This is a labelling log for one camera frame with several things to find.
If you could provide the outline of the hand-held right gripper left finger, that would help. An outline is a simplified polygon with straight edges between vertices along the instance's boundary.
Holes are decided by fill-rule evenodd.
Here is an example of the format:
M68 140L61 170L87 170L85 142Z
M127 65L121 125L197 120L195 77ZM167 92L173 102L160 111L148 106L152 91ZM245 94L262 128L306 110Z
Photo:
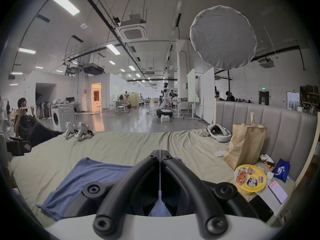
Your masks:
M154 150L119 180L89 182L67 208L63 219L95 214L100 238L120 238L126 214L148 216L158 201L160 150Z

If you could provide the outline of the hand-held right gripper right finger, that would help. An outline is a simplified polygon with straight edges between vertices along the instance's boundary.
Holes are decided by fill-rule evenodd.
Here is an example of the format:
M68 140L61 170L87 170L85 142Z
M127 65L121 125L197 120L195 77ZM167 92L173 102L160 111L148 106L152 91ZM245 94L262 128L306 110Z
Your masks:
M160 150L162 202L173 216L195 214L202 238L215 239L231 229L226 215L259 219L250 203L230 182L198 178L166 150Z

